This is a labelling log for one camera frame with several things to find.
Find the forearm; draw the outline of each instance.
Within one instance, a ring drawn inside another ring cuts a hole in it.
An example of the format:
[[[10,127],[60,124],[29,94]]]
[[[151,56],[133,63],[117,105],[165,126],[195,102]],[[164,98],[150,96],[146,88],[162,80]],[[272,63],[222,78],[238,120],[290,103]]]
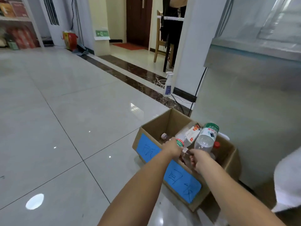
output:
[[[147,225],[172,156],[161,151],[125,185],[103,214],[98,226]]]
[[[181,8],[187,5],[188,0],[170,0],[169,6],[172,8]]]
[[[197,169],[231,226],[284,226],[281,220],[235,182],[210,156],[198,162]]]

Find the blue sign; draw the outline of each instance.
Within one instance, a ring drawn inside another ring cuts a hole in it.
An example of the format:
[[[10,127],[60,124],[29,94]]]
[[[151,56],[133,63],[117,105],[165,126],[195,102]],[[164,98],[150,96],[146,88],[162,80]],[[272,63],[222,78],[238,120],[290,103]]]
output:
[[[154,144],[145,134],[141,135],[138,143],[137,153],[149,162],[161,149]],[[164,180],[189,204],[201,190],[202,185],[183,167],[175,161],[168,165]]]

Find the bottle label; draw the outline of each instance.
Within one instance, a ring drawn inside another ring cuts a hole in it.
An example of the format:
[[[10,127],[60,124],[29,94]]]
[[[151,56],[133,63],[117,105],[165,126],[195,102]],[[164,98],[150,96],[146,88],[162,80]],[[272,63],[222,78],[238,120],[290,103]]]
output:
[[[177,144],[179,147],[184,147],[184,142],[180,139],[177,139]]]
[[[188,141],[192,143],[199,136],[200,132],[201,127],[199,126],[199,124],[196,124],[185,133],[185,136],[188,139]]]
[[[217,133],[219,132],[219,127],[216,124],[208,123],[201,130],[200,136],[209,136],[213,141],[216,140]]]
[[[165,95],[170,95],[171,94],[171,86],[166,87]]]

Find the black table leg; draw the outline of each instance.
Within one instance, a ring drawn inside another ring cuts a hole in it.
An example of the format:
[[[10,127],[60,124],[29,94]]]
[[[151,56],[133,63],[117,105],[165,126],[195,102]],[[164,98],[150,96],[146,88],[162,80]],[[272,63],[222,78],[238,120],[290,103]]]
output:
[[[169,42],[169,40],[168,40],[168,41],[167,41],[167,48],[166,48],[166,55],[165,55],[165,61],[164,61],[163,72],[166,72],[166,67],[167,67],[167,61],[168,61],[169,51],[170,51],[170,42]]]

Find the red doormat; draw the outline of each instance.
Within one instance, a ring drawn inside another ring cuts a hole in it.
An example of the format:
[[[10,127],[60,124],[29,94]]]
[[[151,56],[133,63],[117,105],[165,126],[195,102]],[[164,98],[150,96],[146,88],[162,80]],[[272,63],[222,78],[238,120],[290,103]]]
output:
[[[131,50],[131,51],[134,51],[134,50],[143,50],[143,49],[148,50],[148,48],[141,47],[141,46],[138,46],[138,45],[135,45],[135,44],[130,44],[130,43],[113,44],[113,45],[121,47],[121,48],[125,48],[125,49],[128,49],[128,50]]]

